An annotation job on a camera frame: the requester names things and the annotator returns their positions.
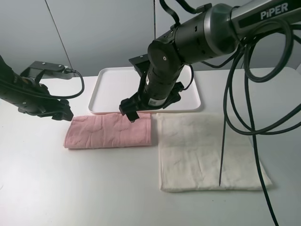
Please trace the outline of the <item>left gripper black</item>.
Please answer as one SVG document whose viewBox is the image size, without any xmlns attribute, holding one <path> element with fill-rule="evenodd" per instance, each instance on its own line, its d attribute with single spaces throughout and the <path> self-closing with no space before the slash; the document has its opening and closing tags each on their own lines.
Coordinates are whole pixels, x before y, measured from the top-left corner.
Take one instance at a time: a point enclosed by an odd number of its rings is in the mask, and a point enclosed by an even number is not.
<svg viewBox="0 0 301 226">
<path fill-rule="evenodd" d="M 18 106 L 18 112 L 30 116 L 51 117 L 57 121 L 71 121 L 73 113 L 66 99 L 49 98 L 50 93 L 45 85 L 25 83 L 19 85 L 21 96 L 25 98 Z"/>
</svg>

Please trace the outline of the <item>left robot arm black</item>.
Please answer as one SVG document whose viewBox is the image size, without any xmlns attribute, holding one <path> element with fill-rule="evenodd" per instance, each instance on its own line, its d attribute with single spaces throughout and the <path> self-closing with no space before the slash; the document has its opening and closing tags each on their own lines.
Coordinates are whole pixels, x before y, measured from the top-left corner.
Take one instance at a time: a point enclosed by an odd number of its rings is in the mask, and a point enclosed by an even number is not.
<svg viewBox="0 0 301 226">
<path fill-rule="evenodd" d="M 69 101 L 64 98 L 49 99 L 48 87 L 40 83 L 46 74 L 58 77 L 63 69 L 56 64 L 36 61 L 20 75 L 0 59 L 0 98 L 18 108 L 20 113 L 30 116 L 51 117 L 53 120 L 71 121 L 73 113 Z"/>
</svg>

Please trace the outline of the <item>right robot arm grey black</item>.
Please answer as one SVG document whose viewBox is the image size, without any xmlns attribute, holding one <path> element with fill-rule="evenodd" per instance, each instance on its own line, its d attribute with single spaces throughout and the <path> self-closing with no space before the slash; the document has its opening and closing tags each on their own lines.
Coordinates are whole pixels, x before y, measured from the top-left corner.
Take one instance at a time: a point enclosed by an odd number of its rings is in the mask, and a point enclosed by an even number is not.
<svg viewBox="0 0 301 226">
<path fill-rule="evenodd" d="M 167 108 L 180 101 L 184 90 L 178 77 L 185 65 L 232 53 L 249 34 L 260 34 L 301 20 L 298 0 L 254 0 L 240 7 L 220 3 L 192 8 L 180 5 L 194 17 L 180 23 L 178 15 L 164 2 L 162 8 L 174 18 L 170 30 L 154 39 L 145 55 L 130 59 L 140 75 L 138 91 L 119 105 L 130 121 L 139 111 Z"/>
</svg>

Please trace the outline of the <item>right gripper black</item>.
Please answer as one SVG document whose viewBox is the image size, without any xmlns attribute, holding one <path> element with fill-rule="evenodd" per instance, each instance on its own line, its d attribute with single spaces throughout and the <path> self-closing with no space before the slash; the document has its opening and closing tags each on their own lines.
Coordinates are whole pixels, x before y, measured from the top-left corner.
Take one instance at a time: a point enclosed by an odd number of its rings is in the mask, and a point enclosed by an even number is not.
<svg viewBox="0 0 301 226">
<path fill-rule="evenodd" d="M 131 123 L 139 119 L 138 111 L 165 109 L 181 100 L 183 84 L 178 82 L 183 65 L 176 71 L 160 71 L 150 65 L 148 72 L 142 76 L 138 91 L 130 98 L 124 99 L 119 110 Z"/>
</svg>

